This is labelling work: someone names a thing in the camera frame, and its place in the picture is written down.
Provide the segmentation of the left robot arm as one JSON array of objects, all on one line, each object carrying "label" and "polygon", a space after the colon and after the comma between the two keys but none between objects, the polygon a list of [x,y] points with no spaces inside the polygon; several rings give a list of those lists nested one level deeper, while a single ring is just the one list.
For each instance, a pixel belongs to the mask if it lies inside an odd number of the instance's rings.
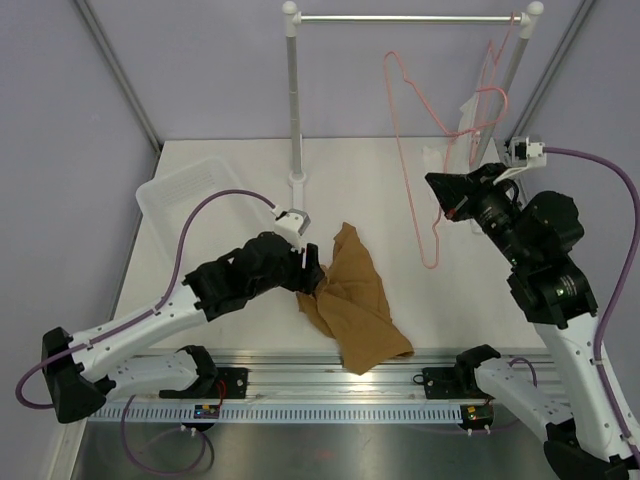
[{"label": "left robot arm", "polygon": [[183,330],[243,309],[276,288],[310,294],[324,279],[317,245],[294,248],[263,232],[173,283],[167,297],[138,314],[71,334],[56,327],[42,338],[41,370],[61,424],[91,416],[111,399],[156,393],[203,398],[217,368],[205,348],[188,345],[153,363],[146,348]]}]

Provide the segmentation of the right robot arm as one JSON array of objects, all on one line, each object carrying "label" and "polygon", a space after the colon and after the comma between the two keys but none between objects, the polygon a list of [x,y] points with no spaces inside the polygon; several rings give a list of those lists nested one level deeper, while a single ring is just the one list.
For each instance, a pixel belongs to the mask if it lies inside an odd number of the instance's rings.
[{"label": "right robot arm", "polygon": [[457,356],[456,389],[503,404],[541,441],[558,478],[630,478],[639,469],[639,425],[617,381],[600,378],[609,369],[596,343],[598,306],[570,257],[584,234],[573,199],[543,191],[521,205],[501,163],[425,180],[448,220],[475,221],[508,261],[510,293],[543,340],[569,404],[555,404],[488,345]]}]

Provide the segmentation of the brown tank top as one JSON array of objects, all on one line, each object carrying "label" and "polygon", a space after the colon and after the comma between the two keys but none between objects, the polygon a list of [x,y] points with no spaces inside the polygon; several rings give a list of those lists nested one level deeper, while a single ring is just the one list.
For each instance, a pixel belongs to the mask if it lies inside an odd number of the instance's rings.
[{"label": "brown tank top", "polygon": [[333,339],[343,367],[363,375],[414,348],[394,325],[382,279],[357,229],[343,223],[334,237],[332,263],[310,294],[298,294],[299,311],[323,335]]}]

